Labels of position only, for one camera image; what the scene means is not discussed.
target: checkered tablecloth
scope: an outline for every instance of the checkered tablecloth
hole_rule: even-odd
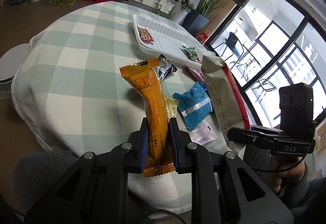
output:
[[[119,68],[150,58],[137,43],[132,15],[150,17],[188,34],[180,25],[122,3],[76,10],[30,41],[30,54],[12,84],[15,107],[46,150],[78,155],[108,152],[128,140],[145,117],[143,99]],[[162,83],[166,95],[195,83],[184,67]],[[207,148],[229,150],[213,114],[206,117],[218,139]],[[187,131],[178,115],[180,129]],[[191,208],[191,176],[169,173],[144,178],[130,174],[128,187],[154,208],[182,213]]]

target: white trash can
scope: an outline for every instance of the white trash can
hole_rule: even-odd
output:
[[[11,96],[11,83],[29,53],[29,44],[20,44],[0,58],[0,99]]]

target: human hand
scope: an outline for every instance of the human hand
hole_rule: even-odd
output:
[[[277,156],[272,155],[269,161],[269,170],[282,170],[289,168],[296,164],[301,157],[285,157],[285,156]],[[295,168],[279,173],[269,173],[266,176],[265,182],[267,186],[274,192],[278,193],[281,190],[281,184],[284,179],[288,179],[289,183],[298,183],[301,181],[302,177],[304,176],[305,165],[302,161],[298,166]]]

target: white plastic tray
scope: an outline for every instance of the white plastic tray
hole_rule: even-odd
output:
[[[203,55],[215,55],[213,52],[206,50],[198,41],[194,41],[192,37],[181,34],[167,26],[161,25],[143,16],[134,14],[132,16],[132,22],[139,47],[141,51],[146,54],[156,57],[163,54],[170,61],[177,62],[197,70],[200,70],[202,65],[189,60],[181,50],[182,45],[186,47],[195,47],[197,55],[200,59],[202,59]],[[154,42],[142,41],[139,36],[137,26],[147,29],[153,37]]]

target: beige snack bag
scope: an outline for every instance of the beige snack bag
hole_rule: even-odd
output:
[[[203,56],[202,71],[211,103],[227,146],[236,154],[244,144],[227,138],[231,127],[250,129],[250,123],[237,84],[225,61],[220,57]]]

